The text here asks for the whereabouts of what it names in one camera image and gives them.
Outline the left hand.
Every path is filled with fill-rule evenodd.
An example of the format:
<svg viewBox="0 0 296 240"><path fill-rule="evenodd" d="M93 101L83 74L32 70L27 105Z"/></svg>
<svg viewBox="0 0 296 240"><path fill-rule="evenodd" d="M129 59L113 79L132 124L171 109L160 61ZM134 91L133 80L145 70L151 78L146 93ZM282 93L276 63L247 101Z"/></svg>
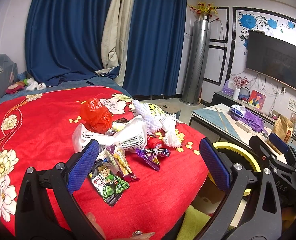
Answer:
<svg viewBox="0 0 296 240"><path fill-rule="evenodd" d="M130 233L129 230L121 232L123 228L113 223L102 227L95 215L91 212L88 212L86 217L104 239L151 239L155 236L155 232L142 232L140 230L133 233Z"/></svg>

